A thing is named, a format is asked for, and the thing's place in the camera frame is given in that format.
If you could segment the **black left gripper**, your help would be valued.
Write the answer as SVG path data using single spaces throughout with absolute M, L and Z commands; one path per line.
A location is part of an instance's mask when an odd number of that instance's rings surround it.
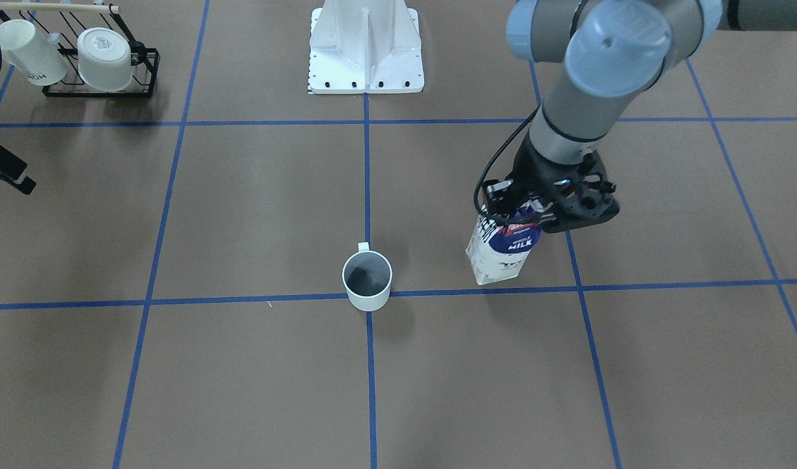
M 559 164 L 548 160 L 538 152 L 530 137 L 524 137 L 508 175 L 512 181 L 509 195 L 515 203 L 524 203 L 532 198 L 556 203 L 580 187 L 583 177 L 580 164 Z

